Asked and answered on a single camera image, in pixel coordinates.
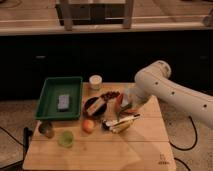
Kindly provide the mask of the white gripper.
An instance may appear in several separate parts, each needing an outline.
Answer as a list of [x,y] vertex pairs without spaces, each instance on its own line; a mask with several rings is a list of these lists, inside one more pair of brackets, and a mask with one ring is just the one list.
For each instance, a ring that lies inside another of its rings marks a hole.
[[148,100],[148,94],[138,87],[124,90],[124,104],[128,110],[137,111]]

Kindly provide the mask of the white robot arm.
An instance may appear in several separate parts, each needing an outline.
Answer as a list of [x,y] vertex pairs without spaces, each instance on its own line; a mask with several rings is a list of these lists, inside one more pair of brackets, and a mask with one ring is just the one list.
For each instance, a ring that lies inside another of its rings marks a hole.
[[162,60],[139,70],[129,88],[134,101],[146,103],[154,95],[213,129],[213,96],[174,83],[170,76],[171,68]]

